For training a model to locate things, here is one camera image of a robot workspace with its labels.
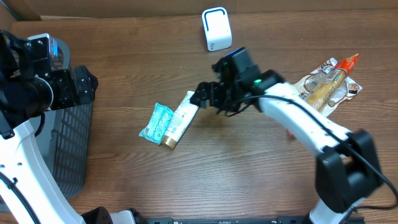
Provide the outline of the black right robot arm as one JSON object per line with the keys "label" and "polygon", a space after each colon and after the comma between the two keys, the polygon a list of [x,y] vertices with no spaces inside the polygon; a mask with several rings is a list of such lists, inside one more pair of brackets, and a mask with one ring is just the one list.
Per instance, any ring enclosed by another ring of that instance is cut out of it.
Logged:
{"label": "black right robot arm", "polygon": [[255,106],[292,134],[316,160],[317,206],[307,223],[345,223],[383,179],[373,139],[364,130],[351,132],[321,115],[275,71],[260,71],[244,47],[213,64],[217,82],[201,82],[190,102],[213,106],[232,116],[241,104]]}

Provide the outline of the teal wipes packet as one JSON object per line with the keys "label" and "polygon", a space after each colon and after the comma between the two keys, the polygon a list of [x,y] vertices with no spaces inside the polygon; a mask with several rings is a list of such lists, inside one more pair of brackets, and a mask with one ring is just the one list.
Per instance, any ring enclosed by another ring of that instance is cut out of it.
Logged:
{"label": "teal wipes packet", "polygon": [[148,125],[139,136],[160,145],[173,115],[174,112],[169,107],[156,103]]}

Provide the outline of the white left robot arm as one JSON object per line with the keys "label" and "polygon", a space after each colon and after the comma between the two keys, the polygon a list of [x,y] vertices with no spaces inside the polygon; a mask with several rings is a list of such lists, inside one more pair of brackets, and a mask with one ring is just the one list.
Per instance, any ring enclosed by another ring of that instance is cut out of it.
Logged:
{"label": "white left robot arm", "polygon": [[133,209],[78,213],[97,78],[65,42],[1,32],[1,202],[19,223],[137,223]]}

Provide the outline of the white cream tube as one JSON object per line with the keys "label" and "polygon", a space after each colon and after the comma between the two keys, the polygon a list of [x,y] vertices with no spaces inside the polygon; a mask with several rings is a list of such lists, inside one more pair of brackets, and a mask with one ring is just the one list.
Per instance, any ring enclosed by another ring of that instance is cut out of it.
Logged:
{"label": "white cream tube", "polygon": [[191,104],[190,99],[193,96],[194,91],[187,91],[182,102],[179,104],[177,109],[174,111],[172,119],[165,131],[162,138],[161,144],[168,146],[172,150],[175,149],[180,138],[192,122],[199,107]]}

